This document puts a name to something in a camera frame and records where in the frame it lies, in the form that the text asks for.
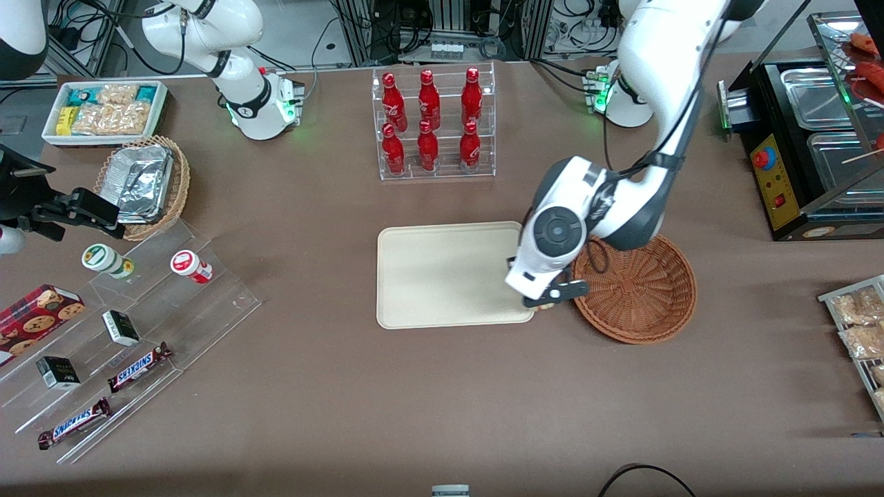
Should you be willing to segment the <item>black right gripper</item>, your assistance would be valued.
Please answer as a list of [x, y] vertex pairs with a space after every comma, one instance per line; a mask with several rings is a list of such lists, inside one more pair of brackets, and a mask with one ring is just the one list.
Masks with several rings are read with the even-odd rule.
[[[66, 229], [62, 226], [32, 218], [35, 207], [54, 206], [63, 195], [51, 188], [46, 179], [54, 168], [32, 161], [4, 145], [1, 150], [2, 227], [36, 232], [48, 239], [63, 239]], [[70, 217], [63, 218], [64, 224], [92, 228], [116, 240], [126, 235], [126, 227], [117, 223], [119, 207], [88, 189], [76, 188], [67, 195], [67, 211]]]

